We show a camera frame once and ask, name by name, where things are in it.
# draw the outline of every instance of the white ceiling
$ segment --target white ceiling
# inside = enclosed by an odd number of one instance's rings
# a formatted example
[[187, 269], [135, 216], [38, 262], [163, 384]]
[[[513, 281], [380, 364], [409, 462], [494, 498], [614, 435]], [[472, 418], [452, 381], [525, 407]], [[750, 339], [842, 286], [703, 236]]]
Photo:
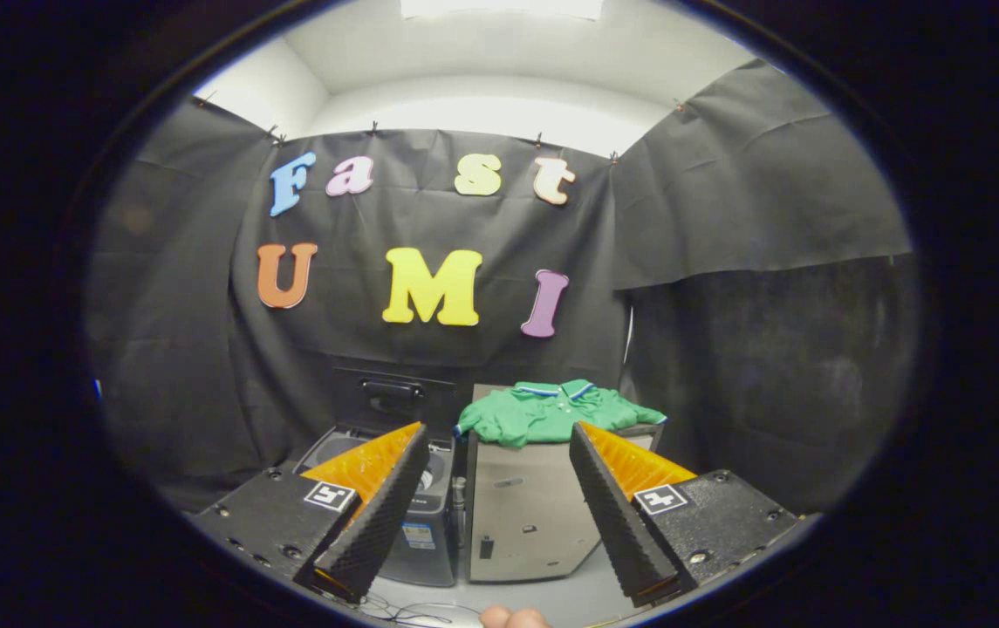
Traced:
[[515, 75], [670, 105], [753, 55], [651, 0], [604, 0], [600, 20], [512, 12], [404, 20], [399, 0], [352, 0], [284, 35], [331, 94], [391, 80]]

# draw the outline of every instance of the green polo shirt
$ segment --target green polo shirt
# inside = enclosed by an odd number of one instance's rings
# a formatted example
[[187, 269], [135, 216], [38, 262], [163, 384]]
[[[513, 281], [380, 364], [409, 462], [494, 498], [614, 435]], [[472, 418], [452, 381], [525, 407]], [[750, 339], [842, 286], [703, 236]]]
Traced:
[[527, 442], [567, 442], [576, 421], [614, 431], [635, 424], [661, 424], [666, 415], [587, 380], [560, 386], [518, 382], [515, 388], [492, 391], [464, 408], [455, 433], [460, 436], [475, 430], [484, 442], [521, 447]]

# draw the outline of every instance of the foam letter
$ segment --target foam letter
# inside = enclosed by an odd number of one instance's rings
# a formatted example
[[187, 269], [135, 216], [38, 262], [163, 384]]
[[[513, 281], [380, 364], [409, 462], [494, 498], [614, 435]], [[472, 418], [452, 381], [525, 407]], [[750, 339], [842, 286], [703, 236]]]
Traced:
[[275, 204], [270, 208], [270, 215], [279, 215], [297, 204], [297, 191], [304, 187], [306, 168], [315, 160], [317, 155], [308, 152], [271, 172], [270, 179], [275, 182]]
[[558, 301], [568, 285], [568, 277], [552, 270], [539, 270], [534, 278], [538, 280], [538, 297], [534, 298], [534, 310], [522, 330], [528, 337], [549, 338], [554, 335], [554, 314], [558, 313]]
[[464, 155], [456, 163], [456, 176], [452, 183], [461, 195], [487, 196], [499, 190], [503, 179], [497, 172], [503, 164], [495, 155], [471, 154]]
[[317, 245], [293, 245], [293, 283], [290, 290], [282, 291], [278, 289], [278, 261], [284, 253], [283, 245], [259, 247], [259, 301], [268, 307], [289, 309], [301, 303], [309, 286], [309, 261], [317, 253]]
[[371, 187], [371, 168], [375, 162], [365, 156], [357, 156], [342, 160], [336, 170], [332, 170], [336, 176], [328, 182], [325, 187], [325, 194], [330, 196], [358, 195], [359, 192]]
[[383, 310], [388, 323], [408, 323], [414, 313], [407, 305], [413, 299], [414, 308], [423, 323], [427, 323], [444, 297], [444, 306], [436, 315], [442, 325], [475, 325], [479, 314], [472, 309], [472, 290], [475, 286], [476, 267], [483, 256], [474, 250], [455, 250], [444, 258], [444, 263], [430, 275], [426, 261], [415, 248], [392, 248], [387, 251], [387, 261], [394, 268], [391, 277], [391, 303]]
[[562, 179], [576, 181], [576, 175], [568, 171], [568, 163], [552, 158], [538, 158], [534, 163], [542, 167], [534, 178], [534, 194], [548, 203], [565, 204], [568, 195], [559, 190]]

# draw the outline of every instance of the ceiling light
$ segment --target ceiling light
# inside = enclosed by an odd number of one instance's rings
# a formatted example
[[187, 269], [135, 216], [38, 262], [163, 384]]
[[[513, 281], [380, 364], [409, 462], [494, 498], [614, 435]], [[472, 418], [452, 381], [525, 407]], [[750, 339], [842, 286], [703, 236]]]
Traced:
[[402, 16], [440, 16], [460, 11], [524, 11], [599, 20], [604, 0], [402, 0]]

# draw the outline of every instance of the letter f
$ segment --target letter f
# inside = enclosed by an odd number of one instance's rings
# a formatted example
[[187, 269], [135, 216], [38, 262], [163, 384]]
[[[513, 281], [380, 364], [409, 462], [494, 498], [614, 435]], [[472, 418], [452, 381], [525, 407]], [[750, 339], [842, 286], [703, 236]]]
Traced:
[[310, 151], [271, 172], [270, 179], [275, 182], [275, 204], [270, 208], [270, 215], [279, 215], [297, 204], [297, 191], [304, 187], [306, 168], [315, 160], [317, 155]]

